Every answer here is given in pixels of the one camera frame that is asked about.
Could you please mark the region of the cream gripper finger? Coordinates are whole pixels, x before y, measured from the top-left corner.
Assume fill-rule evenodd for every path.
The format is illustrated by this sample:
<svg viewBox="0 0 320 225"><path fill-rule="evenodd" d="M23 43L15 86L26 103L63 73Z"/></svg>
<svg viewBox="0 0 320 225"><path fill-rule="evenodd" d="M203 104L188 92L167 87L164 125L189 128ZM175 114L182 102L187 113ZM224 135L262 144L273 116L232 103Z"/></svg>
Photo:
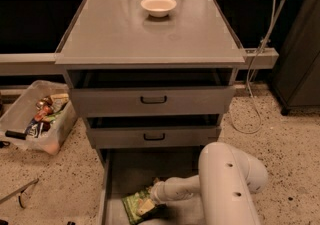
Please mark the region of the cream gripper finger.
<svg viewBox="0 0 320 225"><path fill-rule="evenodd" d="M137 214L143 216L155 208L155 204L151 199L141 199L138 201Z"/></svg>

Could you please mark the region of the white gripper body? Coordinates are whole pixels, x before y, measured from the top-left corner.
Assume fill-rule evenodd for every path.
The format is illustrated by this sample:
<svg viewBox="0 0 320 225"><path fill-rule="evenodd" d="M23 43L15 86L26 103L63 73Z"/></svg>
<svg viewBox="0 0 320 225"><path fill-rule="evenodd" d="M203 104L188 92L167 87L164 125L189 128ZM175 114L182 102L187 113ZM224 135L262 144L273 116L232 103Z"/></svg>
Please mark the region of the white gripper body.
<svg viewBox="0 0 320 225"><path fill-rule="evenodd" d="M150 198L155 204L165 204L168 202L167 195L165 193L165 182L156 182L150 190Z"/></svg>

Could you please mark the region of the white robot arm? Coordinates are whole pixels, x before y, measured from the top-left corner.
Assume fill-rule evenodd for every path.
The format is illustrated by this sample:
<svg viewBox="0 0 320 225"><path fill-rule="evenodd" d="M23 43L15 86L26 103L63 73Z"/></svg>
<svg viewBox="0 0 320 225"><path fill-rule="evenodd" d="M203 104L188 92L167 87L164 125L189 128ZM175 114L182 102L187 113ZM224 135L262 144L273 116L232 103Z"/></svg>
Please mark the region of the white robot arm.
<svg viewBox="0 0 320 225"><path fill-rule="evenodd" d="M199 194L206 225L261 225L251 195L267 181L259 159L226 143L210 143L200 152L197 175L155 183L149 196L138 201L136 214L145 216L169 201Z"/></svg>

